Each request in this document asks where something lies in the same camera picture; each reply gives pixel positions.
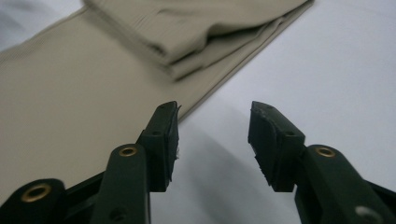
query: screw hole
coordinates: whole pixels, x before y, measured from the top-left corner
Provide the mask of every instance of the screw hole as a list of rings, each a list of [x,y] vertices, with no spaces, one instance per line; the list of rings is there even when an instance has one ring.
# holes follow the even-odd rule
[[[329,148],[326,147],[317,147],[315,148],[315,151],[320,155],[324,157],[334,157],[335,152]]]
[[[25,203],[33,203],[47,196],[50,189],[50,185],[46,183],[34,185],[23,193],[21,200]]]
[[[109,218],[114,222],[123,221],[126,218],[126,210],[124,208],[116,208],[111,211]]]
[[[135,147],[125,147],[120,150],[119,154],[122,157],[130,157],[137,153],[137,148]]]

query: white table surface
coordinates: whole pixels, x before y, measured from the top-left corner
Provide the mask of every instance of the white table surface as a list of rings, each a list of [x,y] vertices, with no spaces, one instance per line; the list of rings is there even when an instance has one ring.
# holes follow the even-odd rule
[[[0,0],[0,50],[80,7]],[[253,158],[252,101],[279,109],[307,145],[337,148],[363,178],[396,191],[395,11],[394,0],[318,0],[180,123],[174,182],[151,194],[152,223],[300,223],[293,194],[274,193]]]

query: brass insert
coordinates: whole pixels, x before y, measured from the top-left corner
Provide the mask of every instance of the brass insert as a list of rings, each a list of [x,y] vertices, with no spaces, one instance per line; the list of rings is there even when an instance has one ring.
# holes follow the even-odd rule
[[[23,193],[21,200],[25,203],[33,203],[47,196],[50,189],[50,185],[46,183],[34,185]]]
[[[125,147],[120,150],[119,154],[122,157],[130,157],[137,153],[137,148],[135,147]]]
[[[317,148],[315,148],[315,151],[320,156],[329,157],[329,158],[335,156],[335,152],[329,148],[326,148],[326,147],[317,147]]]

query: fabric fold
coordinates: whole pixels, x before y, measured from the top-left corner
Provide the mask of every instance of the fabric fold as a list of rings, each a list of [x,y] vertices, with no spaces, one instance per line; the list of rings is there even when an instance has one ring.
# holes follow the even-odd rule
[[[306,0],[85,0],[174,80],[269,37]]]

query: beige fabric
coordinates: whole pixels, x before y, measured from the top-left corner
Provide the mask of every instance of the beige fabric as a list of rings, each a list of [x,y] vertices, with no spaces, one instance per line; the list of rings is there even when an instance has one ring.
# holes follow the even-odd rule
[[[270,36],[305,0],[86,0],[174,79]]]
[[[302,2],[279,3],[285,4],[281,9],[286,13]],[[92,4],[101,6],[101,2]],[[201,58],[214,56],[216,49],[226,53],[214,56],[216,63],[205,62],[205,69],[178,81],[166,75],[158,60],[148,60],[147,50],[136,50],[142,44],[131,44],[136,40],[121,35],[120,27],[104,19],[117,10],[120,17],[125,16],[125,8],[107,5],[106,1],[102,4],[111,8],[102,7],[109,10],[103,12],[106,16],[84,7],[0,54],[0,176],[9,176],[10,170],[16,176],[13,181],[2,183],[0,201],[34,179],[56,177],[70,187],[101,172],[109,152],[116,146],[133,143],[157,105],[176,100],[182,104],[180,116],[186,115],[311,2],[282,19],[265,23],[265,29],[253,32],[254,38],[245,41],[243,47],[234,47],[232,35],[224,36],[224,41],[214,40],[215,49],[207,53],[203,50]],[[167,41],[171,47],[177,42]],[[167,46],[166,52],[171,51],[171,47],[163,45]],[[199,57],[180,56],[189,54],[190,49],[178,51],[182,53],[169,53],[169,58],[160,61]]]

